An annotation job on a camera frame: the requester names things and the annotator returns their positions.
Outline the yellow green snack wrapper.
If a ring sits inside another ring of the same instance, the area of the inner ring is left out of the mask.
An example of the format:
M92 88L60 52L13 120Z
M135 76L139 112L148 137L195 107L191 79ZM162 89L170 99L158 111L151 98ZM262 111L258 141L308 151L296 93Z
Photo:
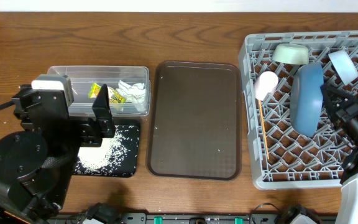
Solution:
M93 83L88 93L88 98L96 98L101 90L101 85ZM108 97L110 105L118 111L123 111L123 104L126 103L126 99L114 88L108 87Z

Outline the dark blue plate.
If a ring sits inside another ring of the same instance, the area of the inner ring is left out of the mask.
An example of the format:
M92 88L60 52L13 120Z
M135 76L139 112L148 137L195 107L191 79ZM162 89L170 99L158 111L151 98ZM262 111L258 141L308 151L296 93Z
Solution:
M293 129L312 137L317 130L323 105L321 86L324 84L320 63L304 65L296 72L290 92L290 122Z

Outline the light blue bowl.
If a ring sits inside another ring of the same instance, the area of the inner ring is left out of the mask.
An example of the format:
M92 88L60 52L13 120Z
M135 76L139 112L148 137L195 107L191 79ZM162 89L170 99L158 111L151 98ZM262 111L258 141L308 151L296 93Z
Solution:
M344 85L348 85L358 77L358 71L345 50L328 54L337 74Z

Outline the white napkin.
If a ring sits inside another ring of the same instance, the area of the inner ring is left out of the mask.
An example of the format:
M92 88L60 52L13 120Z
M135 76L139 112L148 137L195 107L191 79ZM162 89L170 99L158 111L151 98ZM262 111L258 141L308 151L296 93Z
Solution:
M116 91L130 103L143 103L145 101L145 84L135 83L130 85L122 80L118 83Z

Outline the light green bowl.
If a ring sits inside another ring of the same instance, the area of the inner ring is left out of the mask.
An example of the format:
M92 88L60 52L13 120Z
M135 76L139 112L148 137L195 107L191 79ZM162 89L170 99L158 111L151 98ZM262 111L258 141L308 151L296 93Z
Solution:
M292 65L306 65L309 64L308 48L298 44L279 44L272 60Z

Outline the pink cup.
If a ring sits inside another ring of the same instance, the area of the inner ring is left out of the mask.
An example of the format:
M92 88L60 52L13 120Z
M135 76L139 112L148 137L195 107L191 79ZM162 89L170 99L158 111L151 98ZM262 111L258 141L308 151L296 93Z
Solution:
M254 83L255 98L263 101L269 94L273 94L278 85L278 76L271 71L263 72Z

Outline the wooden chopstick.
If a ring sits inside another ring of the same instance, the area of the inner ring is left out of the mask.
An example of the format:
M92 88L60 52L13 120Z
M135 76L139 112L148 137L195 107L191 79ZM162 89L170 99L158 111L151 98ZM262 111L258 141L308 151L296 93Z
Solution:
M266 130L265 130L265 123L264 123L263 107L262 107L262 102L260 100L258 100L258 106L259 106L259 112L260 112L260 123L261 123L261 127L262 127L265 153L266 153L267 161L269 161L270 157L269 157L269 148L267 146L267 136L266 136Z

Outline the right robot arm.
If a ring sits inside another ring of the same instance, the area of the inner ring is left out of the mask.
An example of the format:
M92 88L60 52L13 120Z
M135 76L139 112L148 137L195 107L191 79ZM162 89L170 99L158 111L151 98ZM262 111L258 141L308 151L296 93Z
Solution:
M330 85L321 86L323 104L335 129L354 144L342 162L341 206L336 223L358 223L358 97Z

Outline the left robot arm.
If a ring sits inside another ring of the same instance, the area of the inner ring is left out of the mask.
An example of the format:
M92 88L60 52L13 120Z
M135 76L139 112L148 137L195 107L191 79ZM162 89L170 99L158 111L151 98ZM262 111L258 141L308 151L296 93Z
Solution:
M95 119L71 118L71 80L66 75L40 75L40 86L21 85L11 101L22 131L0 140L0 208L15 221L46 223L59 213L81 147L99 147L112 138L115 125L108 86L102 85L92 110Z

